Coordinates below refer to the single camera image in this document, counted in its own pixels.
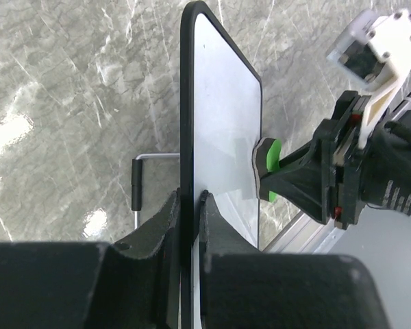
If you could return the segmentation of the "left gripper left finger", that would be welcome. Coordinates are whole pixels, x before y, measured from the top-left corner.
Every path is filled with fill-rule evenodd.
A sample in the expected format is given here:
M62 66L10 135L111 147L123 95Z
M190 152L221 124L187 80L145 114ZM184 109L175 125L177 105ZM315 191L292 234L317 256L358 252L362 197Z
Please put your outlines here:
M0 243L0 328L176 328L178 192L111 244Z

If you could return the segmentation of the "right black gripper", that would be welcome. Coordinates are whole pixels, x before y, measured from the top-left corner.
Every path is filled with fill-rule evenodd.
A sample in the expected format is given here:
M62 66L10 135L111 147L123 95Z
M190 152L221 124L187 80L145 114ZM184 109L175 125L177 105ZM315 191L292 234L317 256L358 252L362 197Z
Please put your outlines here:
M317 223L347 229L364 208L360 177L364 152L358 138L368 96L346 90L330 119L316 129L316 140L279 161L279 169L260 179L260 190L287 199Z

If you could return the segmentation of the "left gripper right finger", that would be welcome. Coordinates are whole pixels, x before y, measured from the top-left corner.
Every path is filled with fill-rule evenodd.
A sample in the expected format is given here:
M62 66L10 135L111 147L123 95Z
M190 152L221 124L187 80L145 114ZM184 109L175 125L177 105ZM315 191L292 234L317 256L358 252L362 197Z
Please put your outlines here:
M267 254L199 199L200 319L204 328L388 328L369 270L330 254Z

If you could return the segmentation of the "green whiteboard eraser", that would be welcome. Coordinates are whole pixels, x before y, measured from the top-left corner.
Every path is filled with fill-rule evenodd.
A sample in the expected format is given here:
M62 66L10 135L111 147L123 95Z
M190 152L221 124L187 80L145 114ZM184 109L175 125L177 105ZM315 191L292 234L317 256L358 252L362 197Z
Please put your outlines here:
M252 152L257 198L266 202L274 202L277 194L261 185L261 179L279 170L279 159L282 142L275 138L261 138Z

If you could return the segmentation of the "small black-framed whiteboard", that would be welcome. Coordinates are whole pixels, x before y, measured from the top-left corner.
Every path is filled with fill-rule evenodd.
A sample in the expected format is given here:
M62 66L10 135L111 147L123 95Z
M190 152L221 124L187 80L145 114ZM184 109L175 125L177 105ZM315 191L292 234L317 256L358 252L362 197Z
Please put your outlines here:
M262 131L262 82L208 5L180 26L181 325L200 328L199 198L213 194L243 241L259 243L251 154Z

